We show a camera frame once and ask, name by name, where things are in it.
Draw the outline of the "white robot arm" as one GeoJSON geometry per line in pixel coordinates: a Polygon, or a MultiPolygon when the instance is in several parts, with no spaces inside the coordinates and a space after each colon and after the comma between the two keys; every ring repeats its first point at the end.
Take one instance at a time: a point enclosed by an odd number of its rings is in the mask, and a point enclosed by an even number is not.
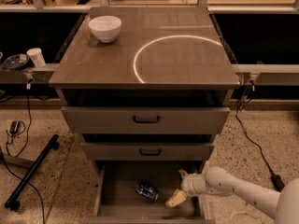
{"type": "Polygon", "coordinates": [[[181,189],[176,189],[165,203],[170,208],[184,203],[188,197],[201,194],[234,194],[273,218],[275,224],[299,224],[298,178],[278,192],[239,179],[218,166],[208,168],[204,174],[188,174],[184,170],[179,170],[179,173],[182,178],[181,189]]]}

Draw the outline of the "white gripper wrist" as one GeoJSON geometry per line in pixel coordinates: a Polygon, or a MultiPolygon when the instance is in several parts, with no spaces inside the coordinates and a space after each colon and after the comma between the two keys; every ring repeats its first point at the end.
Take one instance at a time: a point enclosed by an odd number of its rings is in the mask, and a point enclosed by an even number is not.
{"type": "Polygon", "coordinates": [[[188,174],[185,170],[178,171],[181,178],[181,189],[176,189],[172,197],[165,203],[167,207],[173,208],[184,203],[188,197],[195,197],[206,191],[206,180],[202,174],[188,174]]]}

